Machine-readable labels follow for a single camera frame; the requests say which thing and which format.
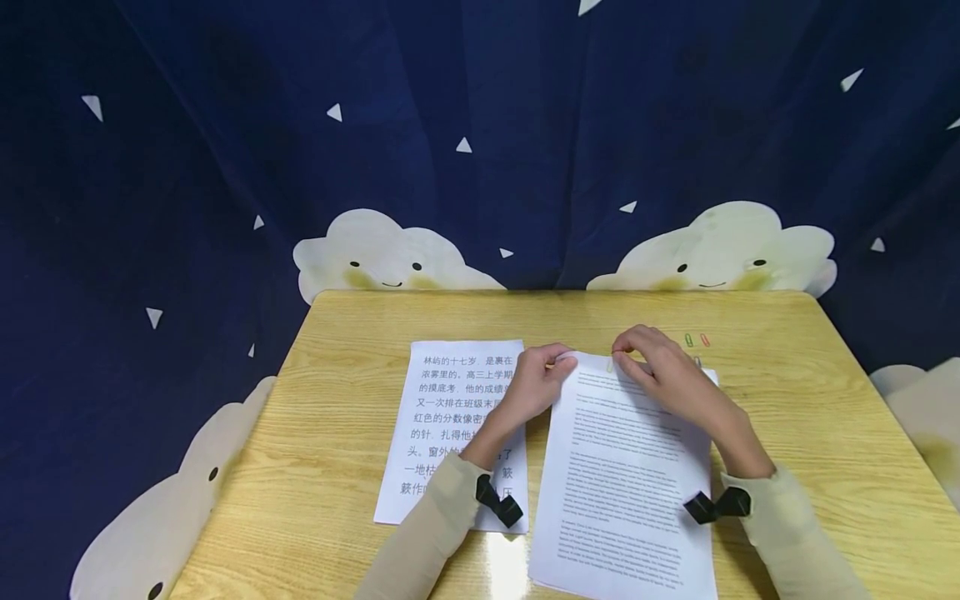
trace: dark blue fabric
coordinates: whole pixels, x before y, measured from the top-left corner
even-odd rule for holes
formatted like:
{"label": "dark blue fabric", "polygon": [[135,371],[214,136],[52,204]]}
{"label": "dark blue fabric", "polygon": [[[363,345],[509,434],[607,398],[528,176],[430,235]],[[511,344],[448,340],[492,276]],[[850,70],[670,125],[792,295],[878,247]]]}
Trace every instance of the dark blue fabric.
{"label": "dark blue fabric", "polygon": [[749,199],[835,236],[823,304],[867,371],[960,353],[960,7],[577,9],[0,8],[0,597],[66,597],[96,534],[276,373],[308,308],[291,252],[350,209],[507,288],[582,289]]}

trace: paper sheet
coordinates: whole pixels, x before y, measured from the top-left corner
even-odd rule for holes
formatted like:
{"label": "paper sheet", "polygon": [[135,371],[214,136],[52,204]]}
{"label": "paper sheet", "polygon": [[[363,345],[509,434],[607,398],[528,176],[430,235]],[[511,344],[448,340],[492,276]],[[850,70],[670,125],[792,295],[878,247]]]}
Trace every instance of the paper sheet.
{"label": "paper sheet", "polygon": [[[523,342],[415,342],[410,348],[394,440],[373,520],[398,525],[426,491],[448,453],[459,454],[500,403],[514,376]],[[527,444],[523,427],[500,453],[491,479],[500,497],[512,495],[523,517],[507,529],[486,506],[474,529],[525,534]]]}
{"label": "paper sheet", "polygon": [[574,355],[550,419],[530,578],[596,600],[715,599],[710,527],[683,506],[709,495],[708,436],[609,356]]}

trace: beige sleeve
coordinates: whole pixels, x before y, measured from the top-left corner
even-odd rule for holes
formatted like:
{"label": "beige sleeve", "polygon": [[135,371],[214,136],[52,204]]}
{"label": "beige sleeve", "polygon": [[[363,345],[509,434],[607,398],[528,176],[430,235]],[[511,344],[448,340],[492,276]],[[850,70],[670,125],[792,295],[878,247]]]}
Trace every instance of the beige sleeve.
{"label": "beige sleeve", "polygon": [[777,465],[770,479],[737,479],[722,473],[726,487],[745,490],[751,514],[743,528],[767,566],[782,600],[860,600],[870,593],[820,527],[810,500],[793,474]]}
{"label": "beige sleeve", "polygon": [[490,474],[447,454],[423,498],[376,554],[354,600],[425,600],[473,526],[477,477],[484,473]]}

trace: wooden table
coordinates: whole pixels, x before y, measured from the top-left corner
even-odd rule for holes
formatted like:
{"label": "wooden table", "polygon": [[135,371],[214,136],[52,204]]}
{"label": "wooden table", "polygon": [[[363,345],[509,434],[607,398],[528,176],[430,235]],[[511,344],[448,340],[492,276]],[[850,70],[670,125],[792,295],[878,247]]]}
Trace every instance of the wooden table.
{"label": "wooden table", "polygon": [[[411,342],[560,340],[600,354],[637,322],[684,347],[690,335],[875,598],[960,594],[960,516],[805,294],[325,292],[173,598],[350,598],[393,531],[373,508]],[[534,524],[548,422],[527,426]],[[720,597],[775,598],[739,524],[714,532]],[[471,533],[432,598],[570,597],[529,582],[530,542]]]}

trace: black bow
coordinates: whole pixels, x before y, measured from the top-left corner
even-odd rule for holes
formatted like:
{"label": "black bow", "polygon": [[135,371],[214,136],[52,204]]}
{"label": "black bow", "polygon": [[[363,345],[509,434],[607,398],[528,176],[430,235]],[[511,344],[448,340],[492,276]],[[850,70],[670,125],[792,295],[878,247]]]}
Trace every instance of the black bow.
{"label": "black bow", "polygon": [[523,516],[523,509],[516,503],[513,496],[508,495],[501,500],[500,496],[496,495],[496,490],[490,483],[490,476],[486,474],[477,477],[477,501],[489,507],[508,528],[513,527],[514,523]]}
{"label": "black bow", "polygon": [[721,516],[747,516],[750,514],[750,495],[740,488],[727,488],[715,503],[703,492],[697,492],[692,500],[684,504],[693,520],[704,525],[712,523]]}

